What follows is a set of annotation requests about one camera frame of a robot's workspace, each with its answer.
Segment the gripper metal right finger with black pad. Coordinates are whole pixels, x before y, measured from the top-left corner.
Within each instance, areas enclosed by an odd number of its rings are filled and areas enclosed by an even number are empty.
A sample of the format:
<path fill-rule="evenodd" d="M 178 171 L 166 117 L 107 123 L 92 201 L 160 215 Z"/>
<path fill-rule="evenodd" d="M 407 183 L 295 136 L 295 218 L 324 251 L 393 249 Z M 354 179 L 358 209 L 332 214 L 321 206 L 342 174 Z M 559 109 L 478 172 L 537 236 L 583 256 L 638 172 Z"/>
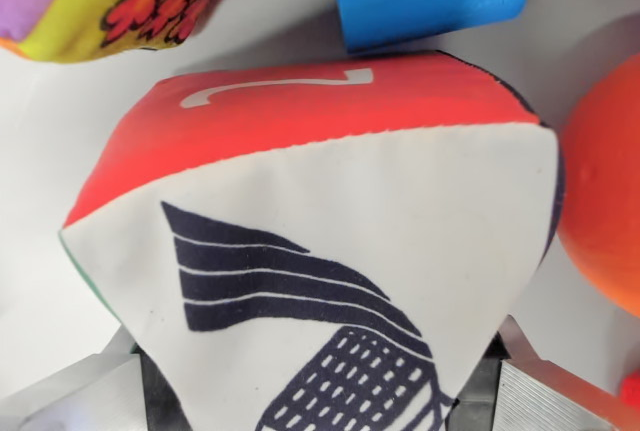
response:
<path fill-rule="evenodd" d="M 637 430 L 639 411 L 534 350 L 508 316 L 463 387 L 449 430 Z"/>

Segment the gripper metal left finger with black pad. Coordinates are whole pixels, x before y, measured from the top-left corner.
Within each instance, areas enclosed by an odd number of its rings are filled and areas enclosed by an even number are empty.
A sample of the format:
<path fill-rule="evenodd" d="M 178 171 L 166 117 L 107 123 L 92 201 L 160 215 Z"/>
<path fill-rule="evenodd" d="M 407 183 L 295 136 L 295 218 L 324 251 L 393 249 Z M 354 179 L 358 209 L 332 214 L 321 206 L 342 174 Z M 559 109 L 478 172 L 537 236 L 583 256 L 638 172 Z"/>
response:
<path fill-rule="evenodd" d="M 1 400 L 3 430 L 174 430 L 176 395 L 138 346 L 90 355 Z"/>

